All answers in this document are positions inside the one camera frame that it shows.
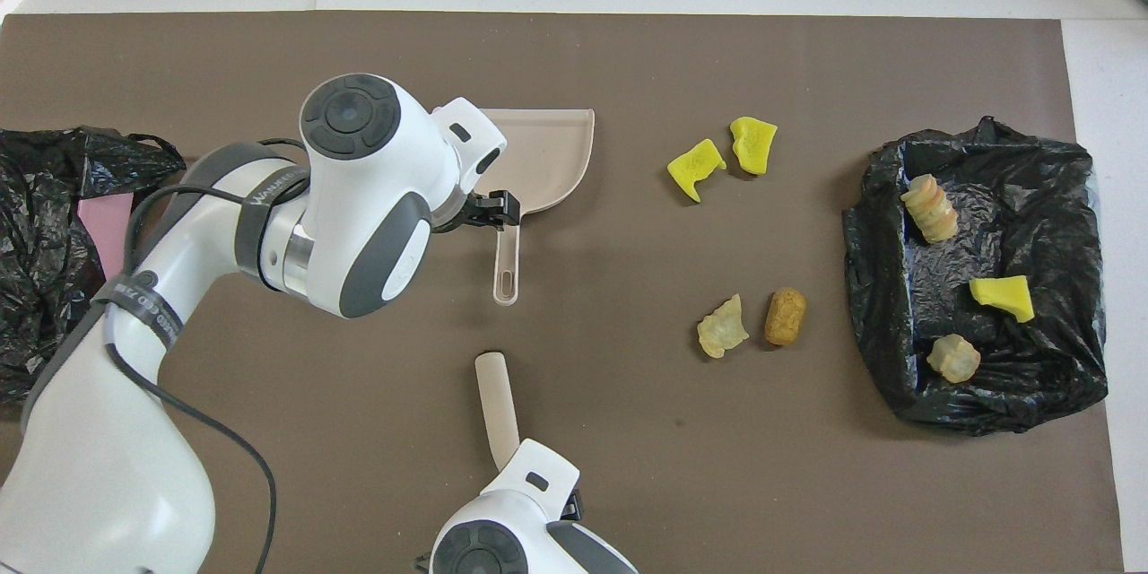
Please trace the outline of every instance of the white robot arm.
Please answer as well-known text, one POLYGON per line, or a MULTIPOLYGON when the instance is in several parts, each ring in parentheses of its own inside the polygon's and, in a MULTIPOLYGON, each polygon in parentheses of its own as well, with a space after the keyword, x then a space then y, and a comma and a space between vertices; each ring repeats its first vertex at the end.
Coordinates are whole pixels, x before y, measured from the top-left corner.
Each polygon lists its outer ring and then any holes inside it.
POLYGON ((614 548, 577 522, 579 471, 534 440, 520 441, 501 352, 474 362, 490 455, 501 473, 443 525, 426 574, 561 572, 637 574, 614 548))
POLYGON ((210 483, 162 390, 144 388, 217 277, 243 272, 355 318, 406 288, 432 232, 517 224, 509 194, 471 194, 506 142, 466 100, 428 115, 381 76, 338 76, 308 96, 300 129, 310 170, 241 144, 164 189, 179 195, 142 261, 129 256, 29 397, 0 488, 0 572, 199 569, 210 483))

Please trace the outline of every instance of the brown mat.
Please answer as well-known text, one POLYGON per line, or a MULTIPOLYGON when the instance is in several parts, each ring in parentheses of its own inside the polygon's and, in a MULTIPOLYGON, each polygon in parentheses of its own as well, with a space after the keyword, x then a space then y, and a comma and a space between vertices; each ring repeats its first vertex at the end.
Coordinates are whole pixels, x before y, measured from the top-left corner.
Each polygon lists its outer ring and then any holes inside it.
MULTIPOLYGON (((295 135, 307 93, 381 72, 424 104, 592 108, 575 193, 533 215, 521 296, 490 298, 494 232, 432 242, 396 304, 342 321, 242 277, 209 293, 162 383, 267 457, 270 572, 403 572, 494 476, 473 359, 504 350, 525 435, 582 468, 587 523, 646 573, 1118 571, 1102 406, 967 440, 897 421, 846 313, 840 210, 870 149, 994 115, 1073 139, 1060 26, 1013 20, 552 14, 13 15, 0 124, 107 125, 204 154, 295 135), (689 205, 665 164, 752 115, 769 173, 689 205), (765 350, 767 296, 806 293, 765 350), (742 293, 751 341, 705 363, 695 325, 742 293)), ((249 569, 264 487, 177 419, 215 486, 204 572, 249 569)), ((10 464, 15 421, 0 426, 10 464)))

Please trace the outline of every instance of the black plastic bag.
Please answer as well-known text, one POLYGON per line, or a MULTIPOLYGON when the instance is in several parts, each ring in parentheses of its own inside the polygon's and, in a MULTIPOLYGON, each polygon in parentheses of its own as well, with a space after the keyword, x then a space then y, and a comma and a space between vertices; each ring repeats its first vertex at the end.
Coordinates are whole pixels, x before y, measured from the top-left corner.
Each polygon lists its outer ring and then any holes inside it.
POLYGON ((870 157, 845 211, 845 276, 858 347, 900 419, 969 435, 1022 433, 1104 398, 1104 310, 1092 157, 984 117, 960 135, 923 130, 870 157), (925 243, 900 195, 931 173, 960 231, 925 243), (1026 276, 1037 318, 979 305, 974 277, 1026 276), (952 385, 925 362, 960 334, 980 369, 952 385))
POLYGON ((154 189, 184 169, 160 138, 0 129, 0 403, 24 398, 104 282, 79 199, 154 189))

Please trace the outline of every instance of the yellow sponge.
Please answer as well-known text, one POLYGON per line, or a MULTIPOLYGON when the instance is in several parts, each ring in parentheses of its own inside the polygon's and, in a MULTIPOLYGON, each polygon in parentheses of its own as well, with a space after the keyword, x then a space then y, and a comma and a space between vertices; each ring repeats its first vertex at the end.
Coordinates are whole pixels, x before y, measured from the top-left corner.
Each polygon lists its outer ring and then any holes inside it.
POLYGON ((1017 321, 1030 321, 1035 317, 1027 277, 976 277, 969 281, 969 289, 977 303, 1013 313, 1017 321))
POLYGON ((726 161, 722 160, 721 153, 718 153, 718 146, 714 146, 714 141, 708 140, 708 138, 693 146, 689 153, 677 156, 666 166, 677 186, 681 186, 682 191, 685 191, 685 195, 689 195, 695 202, 701 202, 698 189, 693 187, 695 183, 708 178, 714 169, 724 170, 726 161))
POLYGON ((769 148, 774 144, 777 125, 767 124, 754 117, 737 117, 729 125, 729 132, 734 133, 734 154, 737 154, 742 170, 746 173, 766 173, 769 148))

